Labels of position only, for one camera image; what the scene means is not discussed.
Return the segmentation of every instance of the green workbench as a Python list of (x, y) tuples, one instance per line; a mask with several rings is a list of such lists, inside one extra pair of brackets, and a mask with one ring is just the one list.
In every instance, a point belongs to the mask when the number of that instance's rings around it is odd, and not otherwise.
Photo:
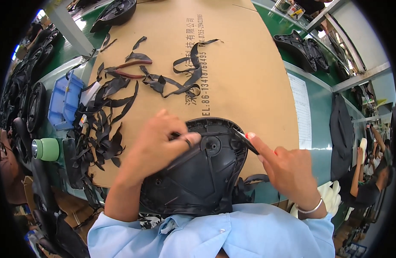
[[(258, 13), (266, 24), (271, 35), (275, 34), (290, 34), (293, 29), (297, 30), (305, 38), (311, 37), (310, 34), (306, 33), (303, 28), (297, 24), (283, 18), (268, 9), (255, 5)], [(100, 48), (109, 28), (105, 28), (103, 31), (96, 34), (89, 33), (89, 30), (95, 21), (98, 14), (103, 10), (104, 7), (100, 7), (91, 13), (85, 14), (77, 20), (82, 29), (82, 32), (88, 37), (89, 41), (96, 47)], [(68, 41), (64, 40), (60, 42), (56, 47), (56, 55), (51, 60), (50, 64), (44, 71), (45, 75), (40, 81), (42, 81), (47, 90), (47, 99), (50, 99), (54, 82), (64, 76), (70, 68), (82, 61), (82, 58), (77, 57), (78, 53), (72, 48)], [(331, 103), (332, 103), (332, 92), (331, 86), (336, 85), (340, 82), (335, 72), (334, 63), (337, 58), (331, 51), (323, 48), (323, 52), (330, 65), (330, 73), (326, 74), (322, 71), (317, 71), (313, 74), (308, 74), (305, 71), (296, 67), (295, 60), (286, 51), (279, 49), (282, 59), (285, 63), (287, 72), (304, 80), (307, 85), (307, 91), (309, 96), (309, 104), (311, 111), (311, 128), (312, 128), (312, 148), (311, 158), (313, 165), (313, 174), (317, 179), (319, 185), (324, 184), (330, 180), (330, 166), (331, 166), (331, 150), (332, 142), (329, 132), (329, 117), (331, 114)], [(74, 74), (82, 78), (82, 80), (88, 84), (89, 76), (93, 68), (94, 59), (90, 62), (85, 63), (79, 68), (75, 69)], [(354, 119), (362, 119), (364, 116), (358, 111), (353, 104), (349, 101), (347, 107), (350, 115)], [(359, 139), (363, 136), (363, 123), (355, 123), (356, 138)], [(54, 137), (63, 139), (66, 137), (66, 131), (57, 132), (49, 123), (44, 123), (42, 128), (39, 130), (38, 135), (40, 137)], [(63, 157), (60, 156), (58, 159), (58, 165), (56, 167), (62, 167), (64, 164)], [(59, 180), (63, 180), (62, 177), (64, 171), (61, 170), (59, 174), (53, 175), (54, 184), (59, 185)], [(74, 194), (80, 198), (85, 198), (82, 190), (74, 190), (64, 184), (64, 190), (71, 194)], [(255, 202), (262, 203), (276, 203), (278, 201), (277, 191), (271, 186), (270, 183), (259, 183), (255, 189)]]

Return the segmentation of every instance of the paper document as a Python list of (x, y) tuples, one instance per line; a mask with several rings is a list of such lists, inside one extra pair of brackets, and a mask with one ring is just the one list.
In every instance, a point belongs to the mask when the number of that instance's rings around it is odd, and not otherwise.
[(295, 111), (297, 112), (298, 138), (300, 149), (311, 149), (311, 113), (305, 81), (288, 74), (292, 95), (294, 96)]

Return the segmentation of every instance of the blue plastic bin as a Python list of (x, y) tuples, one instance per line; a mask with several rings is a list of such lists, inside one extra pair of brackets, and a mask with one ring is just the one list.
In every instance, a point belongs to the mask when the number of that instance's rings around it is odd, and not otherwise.
[(56, 131), (73, 128), (72, 122), (75, 120), (83, 85), (83, 81), (73, 74), (73, 70), (69, 73), (69, 80), (63, 76), (55, 81), (47, 118)]

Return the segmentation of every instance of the pliers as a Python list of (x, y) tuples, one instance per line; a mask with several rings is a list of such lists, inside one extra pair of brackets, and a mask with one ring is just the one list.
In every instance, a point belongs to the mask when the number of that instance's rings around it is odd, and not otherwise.
[(122, 77), (129, 78), (129, 79), (142, 79), (142, 78), (145, 78), (146, 75), (128, 74), (128, 73), (125, 73), (125, 72), (122, 72), (122, 71), (118, 70), (118, 69), (121, 69), (121, 68), (124, 68), (124, 67), (132, 66), (132, 65), (138, 65), (138, 64), (150, 65), (150, 64), (152, 64), (152, 61), (149, 61), (149, 60), (136, 60), (136, 61), (125, 63), (125, 64), (122, 64), (122, 65), (119, 65), (119, 66), (108, 67), (108, 68), (104, 69), (104, 71), (105, 71), (105, 73), (108, 73), (108, 74), (115, 73), (115, 74), (121, 75)]

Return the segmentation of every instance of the silver bangle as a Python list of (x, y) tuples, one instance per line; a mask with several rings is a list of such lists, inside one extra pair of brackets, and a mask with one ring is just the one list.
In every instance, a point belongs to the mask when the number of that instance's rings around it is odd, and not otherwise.
[(303, 214), (308, 214), (308, 213), (312, 213), (312, 212), (316, 211), (319, 208), (319, 206), (321, 205), (322, 202), (323, 202), (323, 198), (321, 197), (320, 198), (320, 202), (318, 203), (318, 205), (314, 209), (309, 210), (309, 211), (300, 210), (297, 204), (294, 204), (294, 205), (295, 205), (295, 208), (298, 209), (299, 212), (301, 212)]

